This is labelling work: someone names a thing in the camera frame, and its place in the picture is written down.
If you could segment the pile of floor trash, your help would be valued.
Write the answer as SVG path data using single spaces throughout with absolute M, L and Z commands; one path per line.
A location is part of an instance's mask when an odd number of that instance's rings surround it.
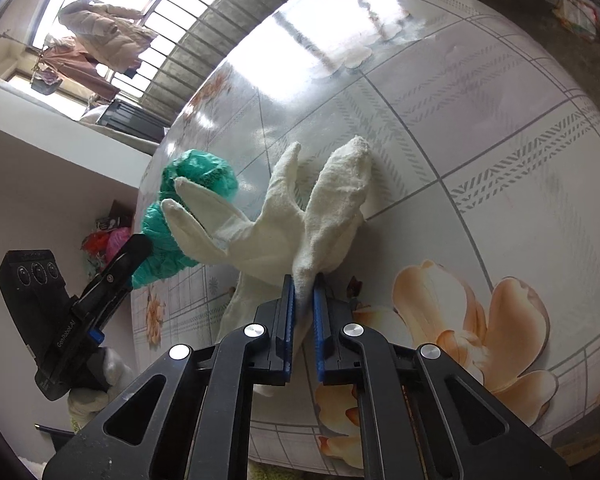
M 578 37 L 600 39 L 600 3 L 594 0 L 545 0 L 562 27 Z

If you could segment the floral table cloth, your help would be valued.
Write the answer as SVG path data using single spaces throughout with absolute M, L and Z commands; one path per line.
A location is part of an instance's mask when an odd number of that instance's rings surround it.
M 485 356 L 486 385 L 583 477 L 600 479 L 600 111 L 526 32 L 477 0 L 289 0 L 230 52 L 151 159 L 226 160 L 260 214 L 300 145 L 294 196 L 355 136 L 364 223 L 329 277 L 413 347 Z

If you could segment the black plastic crate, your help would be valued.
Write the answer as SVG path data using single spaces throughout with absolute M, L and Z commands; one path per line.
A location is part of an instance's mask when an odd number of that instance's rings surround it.
M 96 124 L 156 143 L 162 141 L 166 130 L 170 128 L 170 124 L 161 117 L 133 103 L 118 99 L 113 100 L 106 107 Z

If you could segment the metal balcony railing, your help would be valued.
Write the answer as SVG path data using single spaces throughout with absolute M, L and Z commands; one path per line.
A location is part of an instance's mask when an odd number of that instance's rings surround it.
M 157 37 L 118 98 L 169 122 L 224 58 L 287 0 L 152 0 L 140 21 Z

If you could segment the pink hanging garment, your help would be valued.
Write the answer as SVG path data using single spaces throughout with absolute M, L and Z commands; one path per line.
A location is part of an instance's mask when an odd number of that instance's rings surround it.
M 119 93 L 117 87 L 99 75 L 96 58 L 73 38 L 54 41 L 42 51 L 40 61 L 106 101 L 113 100 Z

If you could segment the beige hanging jacket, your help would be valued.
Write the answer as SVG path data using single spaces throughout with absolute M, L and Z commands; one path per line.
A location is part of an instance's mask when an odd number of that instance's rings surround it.
M 79 0 L 64 6 L 57 17 L 93 58 L 118 73 L 137 70 L 140 55 L 157 38 L 140 24 L 142 12 L 124 6 Z

